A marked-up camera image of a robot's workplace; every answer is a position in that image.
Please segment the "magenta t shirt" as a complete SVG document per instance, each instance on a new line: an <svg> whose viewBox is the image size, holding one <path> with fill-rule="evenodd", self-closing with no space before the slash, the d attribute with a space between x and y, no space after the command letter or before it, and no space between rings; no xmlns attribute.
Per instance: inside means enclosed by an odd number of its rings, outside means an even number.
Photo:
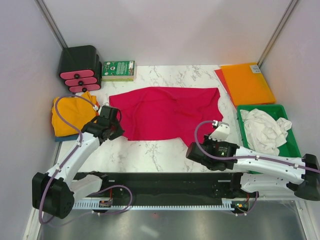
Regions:
<svg viewBox="0 0 320 240"><path fill-rule="evenodd" d="M222 121L219 89L146 87L109 97L121 111L121 127L129 141L180 138L186 146L213 131L209 120Z"/></svg>

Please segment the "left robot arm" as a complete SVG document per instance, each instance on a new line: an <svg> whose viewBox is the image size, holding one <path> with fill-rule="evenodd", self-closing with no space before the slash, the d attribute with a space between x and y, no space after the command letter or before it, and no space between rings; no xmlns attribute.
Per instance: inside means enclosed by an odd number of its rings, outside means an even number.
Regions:
<svg viewBox="0 0 320 240"><path fill-rule="evenodd" d="M110 185L97 172L74 181L81 166L102 143L114 140L124 134L120 125L121 111L115 107L103 106L98 116L86 123L73 148L61 162L46 173L36 173L32 178L32 206L39 212L64 219L75 202L95 193L106 196Z"/></svg>

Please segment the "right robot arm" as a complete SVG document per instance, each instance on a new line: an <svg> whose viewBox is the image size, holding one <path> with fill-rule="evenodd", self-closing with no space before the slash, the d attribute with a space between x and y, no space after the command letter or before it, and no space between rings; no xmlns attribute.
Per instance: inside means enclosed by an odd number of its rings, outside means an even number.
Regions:
<svg viewBox="0 0 320 240"><path fill-rule="evenodd" d="M186 158L211 171L235 171L229 184L235 197L254 192L292 192L303 200L320 199L320 166L313 154L274 156L205 136L203 143L191 143Z"/></svg>

